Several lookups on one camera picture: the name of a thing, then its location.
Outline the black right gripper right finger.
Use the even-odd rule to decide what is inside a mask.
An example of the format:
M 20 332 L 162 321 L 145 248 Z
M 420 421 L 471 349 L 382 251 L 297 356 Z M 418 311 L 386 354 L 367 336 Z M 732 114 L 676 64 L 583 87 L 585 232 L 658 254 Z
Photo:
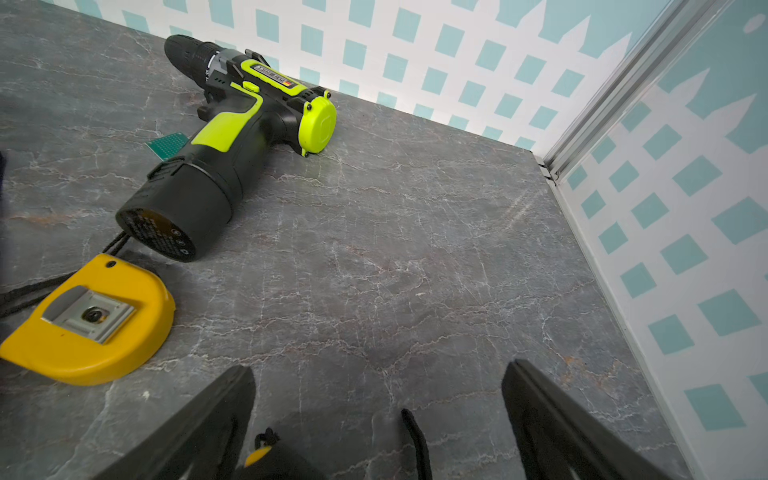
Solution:
M 527 360 L 506 368 L 502 396 L 528 479 L 667 479 Z

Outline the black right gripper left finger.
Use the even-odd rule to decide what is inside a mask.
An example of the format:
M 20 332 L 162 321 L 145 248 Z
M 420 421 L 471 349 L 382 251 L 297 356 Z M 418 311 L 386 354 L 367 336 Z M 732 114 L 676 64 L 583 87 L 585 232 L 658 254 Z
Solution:
M 249 367 L 227 369 L 98 479 L 232 479 L 256 393 Z

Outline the yellow black 3m tape measure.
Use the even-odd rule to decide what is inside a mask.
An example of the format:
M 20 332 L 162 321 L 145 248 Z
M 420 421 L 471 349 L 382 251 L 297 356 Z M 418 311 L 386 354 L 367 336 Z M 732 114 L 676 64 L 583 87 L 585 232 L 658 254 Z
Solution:
M 413 413 L 401 410 L 401 418 L 414 444 L 417 477 L 432 479 L 428 445 Z M 257 449 L 251 453 L 244 466 L 234 474 L 234 479 L 285 479 L 323 480 L 326 476 L 295 450 L 283 444 L 277 433 L 268 428 L 256 437 Z

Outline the yellow tape measure metal clip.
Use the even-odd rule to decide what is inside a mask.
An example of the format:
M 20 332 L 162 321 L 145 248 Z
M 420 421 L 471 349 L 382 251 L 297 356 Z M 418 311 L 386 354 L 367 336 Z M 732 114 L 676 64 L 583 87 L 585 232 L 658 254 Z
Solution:
M 175 301 L 154 273 L 119 258 L 117 235 L 77 271 L 1 296 L 1 315 L 33 311 L 1 344 L 1 357 L 50 379 L 93 386 L 138 369 L 166 341 Z

